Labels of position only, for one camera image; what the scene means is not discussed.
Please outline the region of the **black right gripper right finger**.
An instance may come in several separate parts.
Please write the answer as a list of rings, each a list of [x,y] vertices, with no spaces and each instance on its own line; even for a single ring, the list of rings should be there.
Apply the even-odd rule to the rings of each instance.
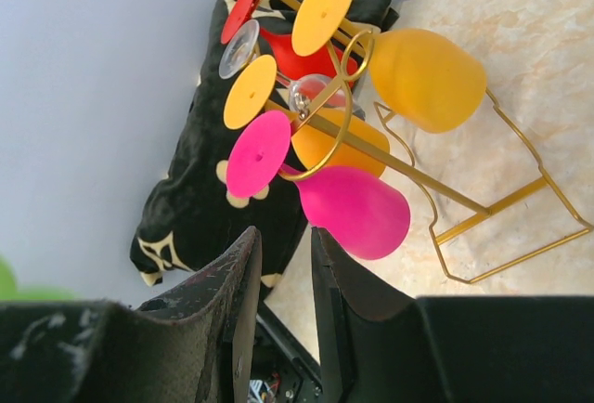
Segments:
[[[589,296],[414,298],[311,236],[327,402],[589,402]]]

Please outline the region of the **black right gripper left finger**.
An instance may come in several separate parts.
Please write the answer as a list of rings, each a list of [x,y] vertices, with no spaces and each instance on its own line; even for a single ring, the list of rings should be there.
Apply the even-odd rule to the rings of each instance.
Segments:
[[[244,402],[262,267],[247,228],[140,307],[109,300],[1,304],[5,402]]]

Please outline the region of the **pink plastic wine glass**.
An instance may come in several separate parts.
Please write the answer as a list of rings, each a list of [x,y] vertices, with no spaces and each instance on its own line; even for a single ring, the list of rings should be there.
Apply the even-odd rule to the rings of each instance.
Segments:
[[[226,170],[229,192],[249,198],[282,171],[299,172],[285,163],[291,143],[289,118],[267,111],[240,134],[230,152]],[[294,182],[309,223],[324,228],[358,258],[382,259],[405,240],[411,212],[404,195],[358,168],[323,167]]]

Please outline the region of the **green plastic wine glass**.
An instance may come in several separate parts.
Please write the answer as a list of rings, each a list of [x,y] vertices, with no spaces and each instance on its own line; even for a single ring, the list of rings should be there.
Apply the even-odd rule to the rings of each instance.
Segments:
[[[12,266],[1,258],[2,301],[70,301],[78,298],[74,293],[54,286],[21,285]]]

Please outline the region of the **orange plastic wine glass back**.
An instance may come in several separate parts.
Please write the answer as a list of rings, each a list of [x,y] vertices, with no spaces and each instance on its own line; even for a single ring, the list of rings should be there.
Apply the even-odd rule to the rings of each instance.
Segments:
[[[247,68],[236,74],[224,107],[224,124],[231,130],[239,130],[252,122],[261,111],[281,111],[292,121],[305,110],[311,101],[300,111],[288,108],[286,90],[273,84],[277,71],[276,63],[270,55],[262,55]],[[291,137],[291,144],[299,161],[306,169],[314,168],[330,153],[328,166],[351,166],[379,177],[385,165],[378,162],[346,142],[335,145],[335,138],[317,130],[307,123]]]

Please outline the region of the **orange plastic wine glass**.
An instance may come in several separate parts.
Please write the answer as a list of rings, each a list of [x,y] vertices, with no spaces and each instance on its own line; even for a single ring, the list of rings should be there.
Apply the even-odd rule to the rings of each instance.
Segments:
[[[305,110],[311,101],[300,111],[288,108],[286,90],[273,84],[277,71],[276,63],[270,55],[262,55],[247,68],[236,74],[224,107],[224,124],[231,130],[239,130],[252,122],[261,111],[281,111],[292,121]],[[351,166],[379,177],[385,165],[378,162],[346,142],[335,145],[335,138],[317,130],[307,123],[291,137],[291,144],[299,161],[306,169],[314,168],[330,153],[328,166]]]
[[[303,0],[291,46],[309,57],[346,25],[353,0]],[[357,26],[351,45],[364,52],[361,68],[385,105],[421,130],[438,134],[465,123],[487,92],[482,63],[443,35],[407,28],[375,32]]]

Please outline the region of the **clear wine glass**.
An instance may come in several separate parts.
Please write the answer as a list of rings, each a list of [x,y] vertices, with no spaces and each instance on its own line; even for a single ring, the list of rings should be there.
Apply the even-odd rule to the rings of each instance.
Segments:
[[[262,37],[258,40],[258,47],[256,50],[255,58],[242,70],[247,68],[251,63],[253,63],[257,58],[261,57],[263,53],[261,52],[259,41],[264,40]],[[291,111],[301,111],[305,105],[313,100],[316,95],[322,92],[322,90],[330,83],[332,78],[329,78],[325,75],[320,74],[310,74],[302,77],[299,80],[290,80],[285,75],[283,75],[280,70],[278,69],[278,65],[276,60],[274,59],[272,53],[270,55],[272,60],[276,63],[277,71],[274,78],[274,85],[282,86],[288,95],[286,102],[288,104],[288,108]]]

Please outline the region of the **orange plastic wine glass front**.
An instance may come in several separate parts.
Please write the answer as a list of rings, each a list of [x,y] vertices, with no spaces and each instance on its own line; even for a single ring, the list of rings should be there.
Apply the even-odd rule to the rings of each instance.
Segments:
[[[346,25],[353,0],[303,0],[291,46],[309,57]],[[443,35],[407,28],[375,32],[357,26],[351,45],[364,52],[361,68],[385,105],[421,130],[438,134],[465,123],[487,92],[482,63]]]

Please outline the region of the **red plastic wine glass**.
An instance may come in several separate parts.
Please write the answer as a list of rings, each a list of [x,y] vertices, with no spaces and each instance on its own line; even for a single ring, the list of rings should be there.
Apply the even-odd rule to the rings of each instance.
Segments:
[[[252,18],[255,9],[256,0],[238,0],[232,7],[220,36],[221,43],[226,45],[218,67],[220,78],[230,79],[255,58],[260,37],[270,45],[278,69],[290,80],[299,80],[310,74],[329,78],[336,75],[326,47],[310,56],[297,55],[292,47],[291,34],[272,33],[262,28],[258,20]]]

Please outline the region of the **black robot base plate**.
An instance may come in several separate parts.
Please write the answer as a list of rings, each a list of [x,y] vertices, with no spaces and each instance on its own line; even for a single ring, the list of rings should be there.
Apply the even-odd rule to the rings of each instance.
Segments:
[[[319,364],[263,302],[256,314],[248,400],[263,403],[323,400]]]

